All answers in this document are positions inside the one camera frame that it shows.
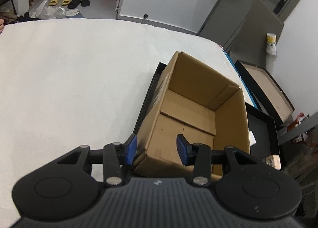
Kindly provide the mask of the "brown cardboard box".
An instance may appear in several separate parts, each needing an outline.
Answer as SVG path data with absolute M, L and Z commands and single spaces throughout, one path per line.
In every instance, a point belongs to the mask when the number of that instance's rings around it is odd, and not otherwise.
M 213 150 L 235 146 L 249 153 L 248 120 L 242 88 L 218 71 L 176 52 L 155 85 L 137 132 L 133 172 L 144 177 L 189 177 L 176 138 Z

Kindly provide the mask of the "black tray brown inside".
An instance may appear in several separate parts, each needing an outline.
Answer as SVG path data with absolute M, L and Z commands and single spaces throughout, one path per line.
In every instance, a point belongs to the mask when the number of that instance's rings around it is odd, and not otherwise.
M 280 127 L 292 115 L 295 108 L 285 92 L 270 73 L 257 65 L 236 61 L 235 67 L 257 105 L 262 105 L 277 127 Z

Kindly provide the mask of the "grey leaning board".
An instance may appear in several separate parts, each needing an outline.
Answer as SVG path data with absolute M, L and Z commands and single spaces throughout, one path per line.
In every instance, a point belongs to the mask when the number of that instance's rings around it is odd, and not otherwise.
M 263 0 L 254 0 L 236 36 L 230 56 L 261 68 L 266 66 L 267 34 L 280 37 L 284 24 Z

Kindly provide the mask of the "yellow lidded white bottle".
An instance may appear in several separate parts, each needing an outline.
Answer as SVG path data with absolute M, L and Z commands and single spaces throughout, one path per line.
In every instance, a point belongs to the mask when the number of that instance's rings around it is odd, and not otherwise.
M 268 55 L 276 55 L 276 35 L 273 33 L 267 33 L 267 48 L 266 52 Z

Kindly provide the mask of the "right black slipper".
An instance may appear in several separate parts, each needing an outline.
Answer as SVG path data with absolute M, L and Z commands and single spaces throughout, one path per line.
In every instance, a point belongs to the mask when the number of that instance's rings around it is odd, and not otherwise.
M 90 0 L 81 0 L 81 7 L 88 7 L 90 6 Z

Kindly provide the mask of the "black slipper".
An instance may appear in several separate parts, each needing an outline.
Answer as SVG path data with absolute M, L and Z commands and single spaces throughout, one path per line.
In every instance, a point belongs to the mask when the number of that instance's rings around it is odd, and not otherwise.
M 67 8 L 68 9 L 75 9 L 78 7 L 78 5 L 81 3 L 81 0 L 71 0 L 70 3 L 68 4 Z
M 81 7 L 88 7 L 90 6 L 90 0 L 81 0 Z

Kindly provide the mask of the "left black slipper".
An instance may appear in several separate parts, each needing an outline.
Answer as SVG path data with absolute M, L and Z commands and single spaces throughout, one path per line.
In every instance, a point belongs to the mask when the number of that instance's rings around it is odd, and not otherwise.
M 68 9 L 75 9 L 78 7 L 78 5 L 81 3 L 81 0 L 71 0 L 70 3 L 68 4 L 67 8 Z

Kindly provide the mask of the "white plastic bag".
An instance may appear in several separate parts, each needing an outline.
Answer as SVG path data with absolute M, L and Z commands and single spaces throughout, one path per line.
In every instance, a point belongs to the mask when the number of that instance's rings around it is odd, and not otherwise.
M 75 17 L 79 13 L 78 9 L 67 11 L 61 6 L 53 8 L 48 5 L 48 0 L 43 0 L 30 17 L 32 19 L 39 18 L 40 20 L 63 19 L 67 17 Z

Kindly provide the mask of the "right yellow slipper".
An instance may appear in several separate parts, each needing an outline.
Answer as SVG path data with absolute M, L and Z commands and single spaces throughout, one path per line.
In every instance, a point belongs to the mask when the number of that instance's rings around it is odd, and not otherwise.
M 61 5 L 62 5 L 62 6 L 67 6 L 68 4 L 70 4 L 70 2 L 71 2 L 71 0 L 63 0 L 63 1 L 61 2 Z

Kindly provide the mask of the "yellow slipper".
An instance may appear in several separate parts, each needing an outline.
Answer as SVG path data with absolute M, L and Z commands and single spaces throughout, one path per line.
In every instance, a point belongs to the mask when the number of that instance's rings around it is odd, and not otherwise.
M 61 2 L 61 5 L 62 5 L 62 6 L 67 6 L 68 4 L 70 4 L 70 2 L 71 2 L 71 0 L 63 0 L 63 1 Z
M 59 0 L 51 0 L 49 6 L 56 6 L 59 3 Z

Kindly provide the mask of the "left yellow slipper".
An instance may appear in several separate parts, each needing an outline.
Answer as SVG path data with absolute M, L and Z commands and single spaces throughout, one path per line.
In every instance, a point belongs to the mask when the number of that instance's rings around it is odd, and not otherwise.
M 49 6 L 56 6 L 59 3 L 59 0 L 51 0 Z

